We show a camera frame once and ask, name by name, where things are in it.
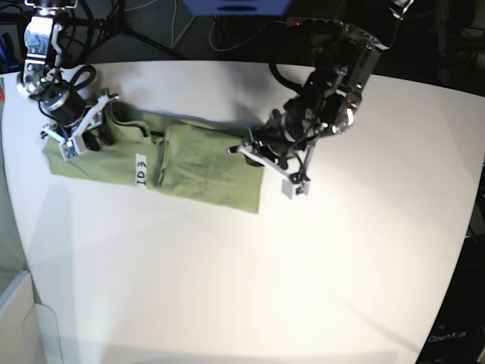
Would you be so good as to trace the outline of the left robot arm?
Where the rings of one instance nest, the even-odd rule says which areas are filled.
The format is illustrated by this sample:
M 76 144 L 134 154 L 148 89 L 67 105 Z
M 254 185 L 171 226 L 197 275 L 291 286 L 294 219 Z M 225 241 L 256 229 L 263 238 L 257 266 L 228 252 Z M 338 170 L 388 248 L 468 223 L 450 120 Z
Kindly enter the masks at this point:
M 274 109 L 266 124 L 252 127 L 244 142 L 227 149 L 249 165 L 276 171 L 295 187 L 309 183 L 308 165 L 318 140 L 348 130 L 362 93 L 380 56 L 390 49 L 410 1 L 346 1 L 334 20 L 302 24 L 314 70 L 304 84 L 286 79 L 275 61 L 273 77 L 295 92 L 283 110 Z

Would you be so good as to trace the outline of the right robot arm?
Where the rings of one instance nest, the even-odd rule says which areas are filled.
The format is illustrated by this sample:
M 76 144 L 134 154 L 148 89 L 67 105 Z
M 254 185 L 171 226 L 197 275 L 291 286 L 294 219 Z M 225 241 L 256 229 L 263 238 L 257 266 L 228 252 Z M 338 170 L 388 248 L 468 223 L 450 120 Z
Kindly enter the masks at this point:
M 94 18 L 85 1 L 25 1 L 33 9 L 23 33 L 26 48 L 23 70 L 17 77 L 17 90 L 25 99 L 35 102 L 48 123 L 40 138 L 55 141 L 65 160 L 86 151 L 99 151 L 100 145 L 114 144 L 114 137 L 105 117 L 105 109 L 118 100 L 118 95 L 103 91 L 88 100 L 80 92 L 90 86 L 97 70 L 91 64 L 82 65 L 74 75 L 63 77 L 67 53 L 67 28 L 80 25 L 68 13 L 78 5 L 85 11 L 83 26 L 91 40 Z

